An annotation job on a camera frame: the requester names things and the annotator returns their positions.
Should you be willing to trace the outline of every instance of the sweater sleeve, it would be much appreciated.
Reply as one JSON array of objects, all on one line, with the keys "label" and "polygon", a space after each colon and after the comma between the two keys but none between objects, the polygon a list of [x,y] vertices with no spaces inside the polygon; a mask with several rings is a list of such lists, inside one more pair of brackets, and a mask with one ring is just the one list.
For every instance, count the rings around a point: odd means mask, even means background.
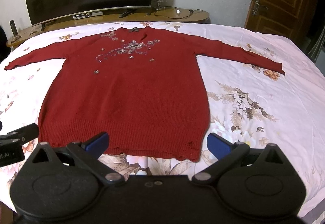
[{"label": "sweater sleeve", "polygon": [[16,67],[27,66],[31,63],[42,62],[50,59],[67,59],[72,53],[97,39],[96,36],[87,36],[60,43],[53,43],[44,48],[39,48],[10,62],[4,69],[11,70]]},{"label": "sweater sleeve", "polygon": [[281,63],[274,62],[266,57],[246,51],[241,47],[231,46],[218,40],[210,40],[200,36],[190,36],[190,42],[194,45],[194,53],[196,55],[206,55],[251,64],[285,75]]}]

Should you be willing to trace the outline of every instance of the floral bedsheet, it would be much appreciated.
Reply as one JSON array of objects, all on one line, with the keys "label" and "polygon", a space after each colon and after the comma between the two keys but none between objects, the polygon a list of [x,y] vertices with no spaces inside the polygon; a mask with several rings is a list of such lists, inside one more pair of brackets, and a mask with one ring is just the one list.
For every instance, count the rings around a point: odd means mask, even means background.
[{"label": "floral bedsheet", "polygon": [[[206,138],[215,132],[228,141],[243,141],[254,148],[269,142],[280,146],[307,188],[299,216],[303,217],[325,198],[325,77],[288,39],[253,33],[239,27],[170,22],[107,23],[71,27],[44,33],[27,40],[0,64],[0,120],[6,134],[37,123],[42,101],[64,59],[52,59],[5,71],[14,59],[54,42],[114,31],[120,27],[150,26],[199,35],[240,46],[283,63],[286,75],[256,66],[218,58],[197,56],[207,90],[211,123],[204,137],[200,161],[102,155],[99,160],[127,178],[137,175],[178,175],[195,173],[216,162],[208,151]],[[28,157],[37,144],[24,145]],[[0,168],[0,200],[12,209],[9,188],[24,162]],[[320,213],[314,223],[325,218]]]}]

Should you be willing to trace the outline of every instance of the door handle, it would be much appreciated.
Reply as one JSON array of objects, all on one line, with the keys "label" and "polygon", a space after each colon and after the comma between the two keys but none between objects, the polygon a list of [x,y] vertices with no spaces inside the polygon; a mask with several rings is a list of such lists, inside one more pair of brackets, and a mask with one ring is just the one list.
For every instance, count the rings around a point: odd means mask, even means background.
[{"label": "door handle", "polygon": [[266,9],[266,10],[269,9],[267,6],[265,6],[265,5],[261,5],[261,4],[260,4],[260,1],[261,1],[261,0],[255,0],[254,8],[253,8],[253,11],[252,11],[252,15],[253,15],[253,16],[257,15],[258,9],[259,9],[260,7],[263,8],[263,9]]}]

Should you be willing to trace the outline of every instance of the wooden tv stand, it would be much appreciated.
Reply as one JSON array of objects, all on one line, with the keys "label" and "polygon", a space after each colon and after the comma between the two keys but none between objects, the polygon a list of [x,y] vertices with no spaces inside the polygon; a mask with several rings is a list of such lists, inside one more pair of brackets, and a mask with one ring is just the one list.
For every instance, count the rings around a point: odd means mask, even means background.
[{"label": "wooden tv stand", "polygon": [[181,14],[176,13],[175,8],[167,8],[165,10],[157,11],[154,15],[154,11],[151,9],[138,9],[136,13],[126,16],[124,18],[119,18],[119,16],[124,12],[123,10],[113,10],[106,11],[104,15],[89,17],[79,20],[73,20],[72,16],[57,19],[53,22],[49,22],[45,25],[43,31],[41,31],[41,25],[31,26],[18,32],[19,38],[11,37],[7,42],[7,47],[17,48],[26,40],[37,36],[41,33],[60,30],[67,27],[81,26],[87,24],[102,24],[109,22],[187,22],[187,23],[209,23],[209,13],[205,11],[195,11],[191,16],[190,10],[179,9]]}]

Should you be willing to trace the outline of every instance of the triangular cutout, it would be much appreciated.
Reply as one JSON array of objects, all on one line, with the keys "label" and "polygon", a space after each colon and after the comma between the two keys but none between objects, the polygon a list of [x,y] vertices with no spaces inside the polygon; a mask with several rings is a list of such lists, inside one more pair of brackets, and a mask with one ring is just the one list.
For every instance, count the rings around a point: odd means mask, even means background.
[{"label": "triangular cutout", "polygon": [[33,163],[48,162],[48,155],[43,149],[40,149],[33,159]]},{"label": "triangular cutout", "polygon": [[281,160],[280,156],[277,154],[275,150],[269,151],[265,161],[269,163],[283,164],[283,161]]}]

